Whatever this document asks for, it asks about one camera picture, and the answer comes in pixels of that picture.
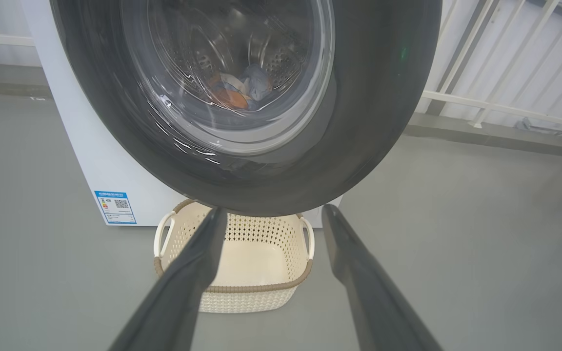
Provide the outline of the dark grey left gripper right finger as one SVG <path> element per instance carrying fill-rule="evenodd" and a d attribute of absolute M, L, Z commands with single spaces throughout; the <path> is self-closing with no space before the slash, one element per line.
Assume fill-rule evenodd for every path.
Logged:
<path fill-rule="evenodd" d="M 440 351 L 413 307 L 356 234 L 341 210 L 322 209 L 332 273 L 346 289 L 362 351 Z"/>

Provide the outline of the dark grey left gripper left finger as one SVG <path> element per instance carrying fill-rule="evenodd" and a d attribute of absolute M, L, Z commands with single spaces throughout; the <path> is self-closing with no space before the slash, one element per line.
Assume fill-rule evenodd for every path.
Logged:
<path fill-rule="evenodd" d="M 189 351 L 203 291 L 217 274 L 228 212 L 212 208 L 109 347 Z"/>

